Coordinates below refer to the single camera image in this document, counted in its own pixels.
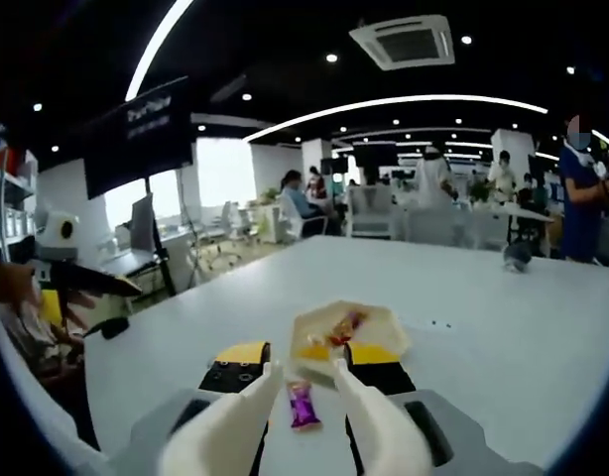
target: blue shirt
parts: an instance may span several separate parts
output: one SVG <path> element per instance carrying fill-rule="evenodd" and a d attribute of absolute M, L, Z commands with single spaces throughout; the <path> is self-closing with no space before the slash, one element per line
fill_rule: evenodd
<path fill-rule="evenodd" d="M 595 186 L 600 179 L 592 167 L 582 166 L 578 157 L 567 146 L 560 151 L 560 173 L 564 187 L 562 256 L 590 263 L 597 250 L 602 203 L 571 203 L 566 191 L 566 179 L 573 179 L 576 188 Z"/>
<path fill-rule="evenodd" d="M 286 186 L 285 188 L 283 188 L 283 193 L 286 193 L 290 197 L 290 199 L 296 206 L 296 210 L 302 218 L 307 218 L 314 214 L 315 209 L 309 206 L 305 194 L 302 193 L 300 190 L 294 190 L 293 188 L 289 188 L 288 186 Z"/>

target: wire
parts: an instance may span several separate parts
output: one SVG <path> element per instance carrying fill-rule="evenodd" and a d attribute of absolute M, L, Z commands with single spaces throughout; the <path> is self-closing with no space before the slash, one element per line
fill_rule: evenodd
<path fill-rule="evenodd" d="M 194 228 L 194 223 L 192 222 L 192 219 L 189 216 L 189 212 L 187 211 L 187 205 L 185 204 L 185 192 L 183 190 L 183 177 L 181 173 L 179 173 L 177 177 L 179 186 L 179 196 L 182 202 L 182 212 L 183 215 L 185 215 L 185 220 L 187 221 L 187 223 L 182 223 L 182 225 L 188 226 L 190 231 L 192 232 L 192 235 L 194 236 L 194 267 L 190 272 L 189 280 L 187 280 L 187 286 L 185 287 L 187 290 L 189 290 L 192 287 L 194 273 L 198 272 L 200 269 L 200 264 L 198 263 L 198 233 L 196 232 L 196 228 Z"/>

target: open plastic box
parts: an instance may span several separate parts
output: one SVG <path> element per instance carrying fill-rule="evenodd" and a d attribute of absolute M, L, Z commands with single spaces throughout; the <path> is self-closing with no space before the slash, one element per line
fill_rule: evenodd
<path fill-rule="evenodd" d="M 377 305 L 366 305 L 359 302 L 338 300 L 324 307 L 312 310 L 296 317 L 290 356 L 297 367 L 313 370 L 328 377 L 333 377 L 333 365 L 330 361 L 306 359 L 299 355 L 299 350 L 309 347 L 310 335 L 325 336 L 350 311 L 360 311 L 368 315 L 352 337 L 352 341 L 363 344 L 377 344 L 389 352 L 402 356 L 411 347 L 411 339 L 402 328 L 397 316 L 390 309 Z M 341 356 L 341 348 L 331 352 Z"/>

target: black ceiling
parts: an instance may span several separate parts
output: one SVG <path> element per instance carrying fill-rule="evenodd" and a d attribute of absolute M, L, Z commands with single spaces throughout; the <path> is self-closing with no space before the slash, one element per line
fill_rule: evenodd
<path fill-rule="evenodd" d="M 0 6 L 0 121 L 44 165 L 73 159 L 53 154 L 65 131 L 123 101 L 141 54 L 173 0 L 45 0 Z M 141 91 L 179 76 L 191 80 L 191 109 L 282 122 L 346 103 L 390 96 L 461 93 L 519 100 L 541 115 L 465 102 L 371 107 L 310 121 L 263 138 L 292 142 L 399 128 L 519 124 L 553 152 L 562 119 L 588 105 L 609 136 L 609 14 L 593 2 L 580 10 L 538 2 L 339 0 L 194 0 L 153 61 Z M 456 64 L 380 70 L 348 32 L 358 24 L 441 14 L 454 40 Z M 464 46 L 463 35 L 473 38 Z M 329 63 L 328 53 L 339 56 Z M 574 65 L 576 74 L 566 73 Z M 244 75 L 242 88 L 210 97 Z M 241 94 L 253 95 L 242 101 Z M 41 112 L 33 104 L 42 102 Z M 205 135 L 246 135 L 209 127 Z M 397 139 L 404 140 L 402 135 Z"/>

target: purple candy wrapper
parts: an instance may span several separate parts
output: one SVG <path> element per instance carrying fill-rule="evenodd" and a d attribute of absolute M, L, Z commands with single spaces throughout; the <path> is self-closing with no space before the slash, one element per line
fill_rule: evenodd
<path fill-rule="evenodd" d="M 287 390 L 290 404 L 292 404 L 292 415 L 294 416 L 292 428 L 301 430 L 320 425 L 321 421 L 315 416 L 315 410 L 311 402 L 311 383 L 306 381 L 288 382 Z"/>

